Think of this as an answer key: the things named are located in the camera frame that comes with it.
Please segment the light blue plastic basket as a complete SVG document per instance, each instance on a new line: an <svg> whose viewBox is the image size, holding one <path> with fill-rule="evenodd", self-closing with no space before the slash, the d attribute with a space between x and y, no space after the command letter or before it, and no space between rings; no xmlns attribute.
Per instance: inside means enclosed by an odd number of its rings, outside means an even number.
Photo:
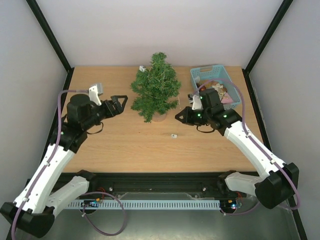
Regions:
<svg viewBox="0 0 320 240"><path fill-rule="evenodd" d="M237 90L230 84L230 82L232 82L231 78L223 65L217 64L192 68L190 70L190 81L194 91L199 87L201 91L206 89L215 89L218 92L220 100L222 100L223 97L232 98L233 103L223 104L226 110L234 109L242 103ZM212 86L210 88L206 88L203 84L204 81L213 81Z"/></svg>

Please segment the small green christmas tree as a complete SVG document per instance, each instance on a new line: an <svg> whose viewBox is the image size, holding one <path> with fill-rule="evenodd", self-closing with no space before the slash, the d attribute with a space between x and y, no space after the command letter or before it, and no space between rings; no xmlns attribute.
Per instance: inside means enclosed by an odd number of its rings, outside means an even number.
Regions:
<svg viewBox="0 0 320 240"><path fill-rule="evenodd" d="M156 52L151 56L150 66L145 72L138 70L130 84L137 94L131 109L138 112L145 123L151 123L155 113L167 114L178 106L181 86L175 69L167 62L167 55Z"/></svg>

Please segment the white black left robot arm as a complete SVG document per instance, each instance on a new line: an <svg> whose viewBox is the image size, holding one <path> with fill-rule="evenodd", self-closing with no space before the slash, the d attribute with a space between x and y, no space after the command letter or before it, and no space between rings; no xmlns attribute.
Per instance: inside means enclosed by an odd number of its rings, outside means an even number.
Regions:
<svg viewBox="0 0 320 240"><path fill-rule="evenodd" d="M66 115L58 116L58 126L33 177L13 202L5 202L0 209L11 223L11 239L16 239L17 229L42 238L70 202L95 189L95 174L81 170L59 190L52 191L67 163L87 139L89 129L121 114L127 101L126 95L101 101L83 91L70 98Z"/></svg>

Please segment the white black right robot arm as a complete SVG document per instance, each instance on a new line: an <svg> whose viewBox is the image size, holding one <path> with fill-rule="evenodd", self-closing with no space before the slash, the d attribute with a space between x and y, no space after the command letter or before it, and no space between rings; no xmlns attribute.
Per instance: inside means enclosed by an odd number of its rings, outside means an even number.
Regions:
<svg viewBox="0 0 320 240"><path fill-rule="evenodd" d="M257 198L267 209L282 204L298 193L299 169L272 153L247 127L244 116L225 109L213 88L193 95L192 106L185 107L175 119L189 126L210 126L231 141L251 162L257 175L230 171L218 183L218 191L229 196L242 192Z"/></svg>

